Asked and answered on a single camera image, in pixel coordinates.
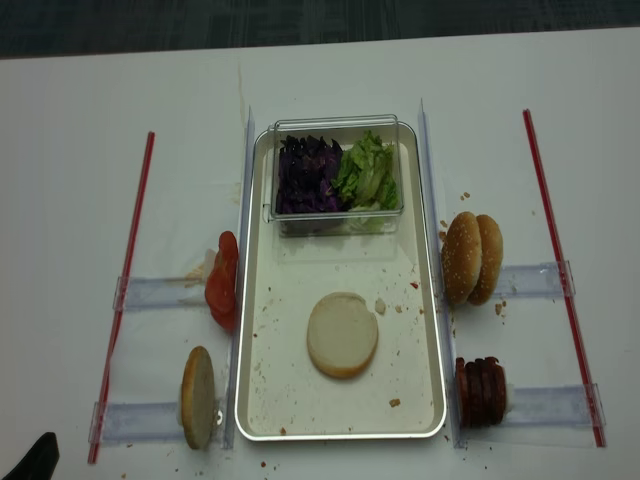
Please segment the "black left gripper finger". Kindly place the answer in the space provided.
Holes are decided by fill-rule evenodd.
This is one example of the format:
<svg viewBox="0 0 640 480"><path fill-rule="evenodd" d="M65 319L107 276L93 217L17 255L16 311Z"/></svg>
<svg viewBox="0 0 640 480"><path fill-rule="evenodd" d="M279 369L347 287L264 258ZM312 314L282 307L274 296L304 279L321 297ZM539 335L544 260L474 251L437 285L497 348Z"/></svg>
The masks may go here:
<svg viewBox="0 0 640 480"><path fill-rule="evenodd" d="M46 432L3 480L50 480L60 459L57 436Z"/></svg>

